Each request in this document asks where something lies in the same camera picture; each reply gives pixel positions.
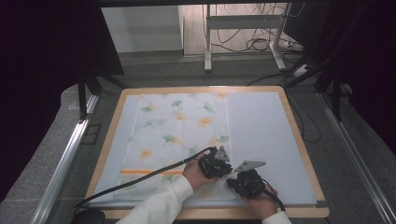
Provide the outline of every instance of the gray floor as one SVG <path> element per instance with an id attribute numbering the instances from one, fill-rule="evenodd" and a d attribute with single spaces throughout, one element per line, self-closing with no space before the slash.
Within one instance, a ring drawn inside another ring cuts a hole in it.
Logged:
<path id="1" fill-rule="evenodd" d="M 213 71 L 204 72 L 203 57 L 181 57 L 159 53 L 157 55 L 121 54 L 125 77 L 119 80 L 134 87 L 172 86 L 245 86 L 258 77 L 277 73 L 271 55 L 217 56 Z M 257 85 L 276 85 L 281 77 L 264 79 Z M 70 223 L 73 206 L 81 200 L 89 182 L 104 142 L 112 112 L 116 106 L 120 89 L 101 80 L 104 94 L 100 95 L 96 111 L 92 116 L 92 127 L 100 126 L 96 138 L 86 135 L 78 149 L 48 223 Z M 289 89 L 290 101 L 294 105 L 294 116 L 304 133 L 304 142 L 316 170 L 331 213 L 324 218 L 293 218 L 293 223 L 383 223 L 381 216 L 363 186 L 346 150 L 330 124 L 323 107 L 313 89 L 315 78 Z M 0 223 L 29 223 L 50 178 L 62 157 L 69 137 L 78 122 L 77 88 L 64 92 L 62 107 L 47 136 L 21 177 L 0 204 Z M 358 147 L 378 184 L 384 190 L 392 206 L 396 206 L 396 158 L 373 132 L 342 99 L 343 123 Z M 205 221 L 225 223 L 227 221 Z"/>

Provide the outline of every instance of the white wall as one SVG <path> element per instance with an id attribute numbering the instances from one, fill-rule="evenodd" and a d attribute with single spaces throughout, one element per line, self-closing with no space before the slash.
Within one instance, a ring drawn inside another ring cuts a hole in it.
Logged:
<path id="1" fill-rule="evenodd" d="M 117 52 L 182 49 L 177 6 L 102 8 Z"/>

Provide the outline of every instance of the cable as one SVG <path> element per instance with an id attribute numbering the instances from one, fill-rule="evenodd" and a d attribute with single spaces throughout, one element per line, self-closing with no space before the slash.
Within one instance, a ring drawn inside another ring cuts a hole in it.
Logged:
<path id="1" fill-rule="evenodd" d="M 258 82 L 258 81 L 261 81 L 261 80 L 266 79 L 266 78 L 269 78 L 269 77 L 278 77 L 278 76 L 281 76 L 281 75 L 283 75 L 283 74 L 285 74 L 285 73 L 287 73 L 287 72 L 289 72 L 289 70 L 288 70 L 288 71 L 281 72 L 281 73 L 272 74 L 272 75 L 269 75 L 269 76 L 259 77 L 259 78 L 257 78 L 257 79 L 254 79 L 253 81 L 250 81 L 250 82 L 247 84 L 247 86 L 251 86 L 253 83 Z"/>
<path id="2" fill-rule="evenodd" d="M 291 15 L 290 13 L 289 13 L 289 16 L 294 17 L 294 18 L 300 16 L 301 12 L 302 12 L 303 9 L 304 9 L 304 6 L 305 6 L 305 2 L 303 2 L 303 6 L 301 7 L 300 12 L 297 14 L 297 16 L 293 16 L 293 15 Z"/>
<path id="3" fill-rule="evenodd" d="M 280 199 L 276 196 L 274 189 L 271 187 L 271 185 L 264 179 L 262 179 L 262 181 L 264 181 L 271 189 L 271 191 L 269 191 L 268 189 L 262 189 L 262 192 L 266 195 L 268 195 L 272 200 L 274 200 L 274 202 L 276 202 L 281 211 L 286 211 L 285 209 L 285 205 L 282 203 L 282 201 L 280 201 Z"/>
<path id="4" fill-rule="evenodd" d="M 206 31 L 205 31 L 204 6 L 202 6 L 202 7 L 203 7 L 203 8 L 202 8 L 202 20 L 203 20 L 203 25 L 204 25 L 204 35 L 205 35 L 205 38 L 207 38 L 207 37 L 206 37 Z M 274 7 L 271 7 L 271 8 L 268 9 L 268 12 L 267 12 L 267 14 L 266 14 L 266 16 L 265 16 L 265 18 L 264 18 L 264 21 L 266 20 L 266 18 L 267 18 L 267 16 L 268 16 L 269 12 L 271 11 L 271 9 L 274 11 L 274 10 L 275 10 L 275 7 L 276 7 L 276 5 L 275 5 Z M 261 9 L 261 5 L 260 5 L 260 4 L 257 4 L 257 6 L 253 9 L 253 11 L 254 11 L 256 8 L 258 8 L 259 11 L 260 11 L 260 13 L 263 14 L 263 12 L 264 12 L 264 10 L 265 10 L 265 4 L 264 4 L 264 7 L 263 7 L 262 9 Z M 221 44 L 227 43 L 228 41 L 230 41 L 231 39 L 233 39 L 241 30 L 242 30 L 242 29 L 237 30 L 231 37 L 229 37 L 229 38 L 228 38 L 227 40 L 225 40 L 225 41 L 222 41 L 222 40 L 221 40 L 220 35 L 219 35 L 219 30 L 217 30 L 219 42 L 220 42 Z M 256 29 L 256 30 L 254 31 L 252 37 L 247 41 L 247 47 L 246 47 L 245 49 L 240 49 L 240 50 L 238 50 L 238 49 L 229 49 L 229 48 L 224 47 L 224 46 L 219 45 L 219 44 L 211 44 L 211 45 L 212 45 L 212 46 L 215 46 L 215 47 L 227 49 L 228 51 L 231 51 L 231 52 L 237 52 L 237 53 L 245 52 L 245 51 L 248 51 L 248 50 L 265 51 L 265 50 L 267 50 L 267 49 L 269 48 L 269 38 L 268 38 L 268 40 L 265 39 L 265 38 L 255 38 L 255 34 L 257 33 L 257 30 L 258 30 L 258 29 Z M 263 43 L 263 42 L 264 42 L 264 43 L 267 43 L 267 45 L 265 46 L 265 48 L 260 49 L 260 48 L 257 48 L 257 47 L 255 46 L 257 43 Z"/>
<path id="5" fill-rule="evenodd" d="M 136 183 L 139 183 L 139 182 L 141 182 L 141 181 L 143 181 L 143 180 L 145 180 L 145 179 L 148 179 L 148 178 L 150 178 L 150 177 L 152 177 L 152 176 L 154 176 L 154 175 L 160 174 L 160 173 L 165 172 L 165 171 L 167 171 L 167 170 L 177 168 L 177 167 L 180 166 L 180 165 L 183 165 L 183 164 L 185 164 L 185 163 L 187 163 L 187 162 L 189 162 L 189 161 L 194 160 L 194 159 L 197 158 L 201 153 L 204 153 L 204 152 L 208 151 L 209 149 L 210 149 L 210 147 L 208 147 L 208 148 L 206 148 L 206 149 L 203 149 L 203 150 L 201 150 L 200 152 L 198 152 L 197 154 L 195 154 L 195 155 L 193 155 L 193 156 L 191 156 L 191 157 L 188 157 L 187 159 L 185 159 L 185 160 L 183 160 L 183 161 L 180 161 L 180 162 L 178 162 L 178 163 L 175 163 L 175 164 L 172 164 L 172 165 L 163 167 L 163 168 L 161 168 L 161 169 L 159 169 L 159 170 L 156 170 L 156 171 L 154 171 L 154 172 L 152 172 L 152 173 L 150 173 L 150 174 L 148 174 L 148 175 L 144 175 L 144 176 L 142 176 L 142 177 L 140 177 L 140 178 L 138 178 L 138 179 L 136 179 L 136 180 L 130 181 L 130 182 L 125 183 L 125 184 L 118 185 L 118 186 L 116 186 L 116 187 L 114 187 L 114 188 L 111 188 L 111 189 L 105 189 L 105 190 L 103 190 L 103 191 L 101 191 L 101 192 L 99 192 L 99 193 L 96 193 L 96 194 L 92 195 L 91 197 L 88 197 L 88 198 L 82 200 L 81 202 L 77 203 L 76 206 L 75 206 L 75 213 L 76 213 L 77 208 L 89 208 L 89 207 L 87 207 L 87 206 L 84 206 L 84 203 L 87 203 L 87 202 L 89 202 L 89 201 L 91 201 L 91 200 L 93 200 L 93 199 L 95 199 L 95 198 L 99 198 L 100 196 L 103 196 L 103 195 L 108 194 L 108 193 L 110 193 L 110 192 L 116 191 L 116 190 L 118 190 L 118 189 L 124 189 L 124 188 L 126 188 L 126 187 L 132 186 L 132 185 L 134 185 L 134 184 L 136 184 Z"/>
<path id="6" fill-rule="evenodd" d="M 303 139 L 304 139 L 305 141 L 309 142 L 309 143 L 317 143 L 317 142 L 321 139 L 321 136 L 322 136 L 319 126 L 315 123 L 315 121 L 312 119 L 312 117 L 306 112 L 306 110 L 301 106 L 301 104 L 300 104 L 299 100 L 297 99 L 297 97 L 296 97 L 293 93 L 291 93 L 291 92 L 288 92 L 288 93 L 294 98 L 294 100 L 297 102 L 297 105 L 305 112 L 305 114 L 306 114 L 306 115 L 308 116 L 308 118 L 314 123 L 316 129 L 318 130 L 318 138 L 317 138 L 317 139 L 315 139 L 315 140 L 307 139 L 307 138 L 304 137 L 304 133 L 302 133 Z"/>
<path id="7" fill-rule="evenodd" d="M 224 4 L 224 10 L 227 12 L 228 15 L 230 15 L 230 12 L 228 12 L 227 8 L 225 7 L 225 4 Z"/>
<path id="8" fill-rule="evenodd" d="M 290 61 L 289 59 L 287 59 L 286 58 L 286 55 L 295 55 L 295 54 L 302 54 L 301 52 L 289 52 L 289 53 L 283 53 L 282 54 L 282 59 L 283 59 L 283 61 L 286 61 L 286 62 L 288 62 L 288 63 L 297 63 L 298 61 L 296 61 L 296 62 L 292 62 L 292 61 Z"/>
<path id="9" fill-rule="evenodd" d="M 285 89 L 285 93 L 286 93 L 286 98 L 288 98 L 288 102 L 289 102 L 291 108 L 294 109 L 295 113 L 297 114 L 298 119 L 300 120 L 301 127 L 298 127 L 298 128 L 300 129 L 301 137 L 304 139 L 305 125 L 304 125 L 303 118 L 301 117 L 301 114 L 298 112 L 298 110 L 297 110 L 296 106 L 294 105 L 294 103 L 289 98 L 286 89 Z"/>

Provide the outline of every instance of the hand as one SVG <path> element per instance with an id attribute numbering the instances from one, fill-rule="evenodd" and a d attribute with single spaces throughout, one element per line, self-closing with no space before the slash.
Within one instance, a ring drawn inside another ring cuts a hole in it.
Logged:
<path id="1" fill-rule="evenodd" d="M 265 185 L 265 188 L 272 192 L 271 188 L 268 185 Z M 258 197 L 249 199 L 245 197 L 241 197 L 241 199 L 250 204 L 254 213 L 261 219 L 266 219 L 271 215 L 277 213 L 277 205 L 268 195 L 265 193 L 260 194 Z"/>
<path id="2" fill-rule="evenodd" d="M 205 184 L 215 183 L 219 178 L 208 179 L 202 174 L 201 169 L 198 166 L 198 161 L 204 156 L 204 153 L 199 155 L 196 160 L 190 161 L 184 168 L 183 175 L 190 182 L 193 189 L 198 189 Z"/>

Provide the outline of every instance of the white board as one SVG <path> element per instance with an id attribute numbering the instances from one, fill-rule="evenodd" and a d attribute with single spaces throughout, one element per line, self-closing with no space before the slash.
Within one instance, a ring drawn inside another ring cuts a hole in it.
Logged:
<path id="1" fill-rule="evenodd" d="M 104 171 L 94 193 L 115 187 L 118 183 L 138 102 L 139 96 L 130 95 L 126 98 Z M 278 197 L 283 204 L 316 204 L 314 191 L 278 93 L 228 93 L 227 108 L 233 168 L 243 161 L 265 161 L 266 165 L 256 170 L 262 178 L 278 190 Z M 93 200 L 91 206 L 129 207 L 139 202 L 116 200 L 109 193 Z M 237 197 L 232 200 L 201 201 L 196 196 L 192 196 L 184 205 L 236 206 L 246 204 Z"/>

